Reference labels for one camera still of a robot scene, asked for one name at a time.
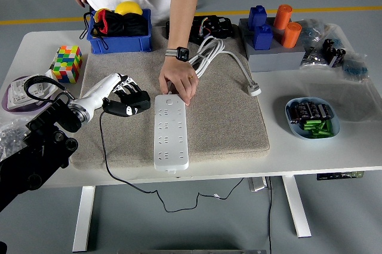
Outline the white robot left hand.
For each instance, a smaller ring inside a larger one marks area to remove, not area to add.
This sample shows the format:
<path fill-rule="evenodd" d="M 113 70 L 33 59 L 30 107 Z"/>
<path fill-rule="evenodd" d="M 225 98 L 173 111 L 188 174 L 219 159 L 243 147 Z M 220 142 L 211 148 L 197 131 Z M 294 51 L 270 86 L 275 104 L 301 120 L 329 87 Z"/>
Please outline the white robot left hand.
<path fill-rule="evenodd" d="M 150 96 L 128 75 L 110 74 L 93 86 L 82 98 L 69 103 L 69 108 L 82 123 L 88 123 L 94 111 L 102 108 L 105 113 L 131 117 L 148 110 Z"/>

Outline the person's left hand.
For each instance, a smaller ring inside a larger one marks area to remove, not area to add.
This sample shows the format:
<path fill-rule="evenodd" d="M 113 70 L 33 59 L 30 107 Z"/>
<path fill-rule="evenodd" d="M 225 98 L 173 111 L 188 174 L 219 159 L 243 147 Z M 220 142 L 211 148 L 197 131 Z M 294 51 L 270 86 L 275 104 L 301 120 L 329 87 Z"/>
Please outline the person's left hand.
<path fill-rule="evenodd" d="M 168 94 L 168 83 L 172 83 L 180 98 L 190 105 L 199 85 L 199 78 L 189 62 L 182 62 L 175 57 L 166 56 L 159 74 L 162 94 Z"/>

